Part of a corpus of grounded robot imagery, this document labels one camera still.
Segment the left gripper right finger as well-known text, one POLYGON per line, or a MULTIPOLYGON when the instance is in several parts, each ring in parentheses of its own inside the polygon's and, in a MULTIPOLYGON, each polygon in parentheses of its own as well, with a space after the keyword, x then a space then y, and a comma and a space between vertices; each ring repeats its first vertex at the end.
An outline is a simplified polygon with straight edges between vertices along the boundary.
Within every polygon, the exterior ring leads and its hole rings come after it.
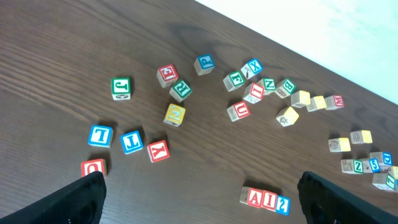
POLYGON ((396 224, 397 217, 305 171, 298 184, 303 214, 311 224, 396 224))

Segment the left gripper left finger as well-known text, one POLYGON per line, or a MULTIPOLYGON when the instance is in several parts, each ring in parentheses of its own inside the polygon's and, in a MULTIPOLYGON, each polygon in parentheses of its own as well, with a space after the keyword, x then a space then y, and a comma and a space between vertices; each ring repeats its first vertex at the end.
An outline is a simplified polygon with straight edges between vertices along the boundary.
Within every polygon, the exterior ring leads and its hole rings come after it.
POLYGON ((1 218, 9 224, 98 224, 106 198, 101 172, 84 176, 43 199, 1 218))

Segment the blue 2 block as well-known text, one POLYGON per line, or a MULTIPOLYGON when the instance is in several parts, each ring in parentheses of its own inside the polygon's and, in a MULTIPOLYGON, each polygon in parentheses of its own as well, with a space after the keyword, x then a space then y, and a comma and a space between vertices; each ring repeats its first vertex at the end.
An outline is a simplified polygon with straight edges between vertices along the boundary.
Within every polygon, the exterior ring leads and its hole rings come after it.
POLYGON ((289 215, 290 213, 290 199, 287 197, 277 196, 277 205, 275 212, 281 215, 289 215))

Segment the red A block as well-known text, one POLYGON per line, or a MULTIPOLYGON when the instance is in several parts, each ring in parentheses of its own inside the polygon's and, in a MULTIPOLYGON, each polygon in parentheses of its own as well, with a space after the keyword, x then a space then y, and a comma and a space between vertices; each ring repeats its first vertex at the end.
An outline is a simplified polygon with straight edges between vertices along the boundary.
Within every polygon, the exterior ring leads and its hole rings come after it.
POLYGON ((241 189, 239 202, 248 205, 250 207, 262 208, 263 193, 264 193, 263 190, 244 186, 241 189))

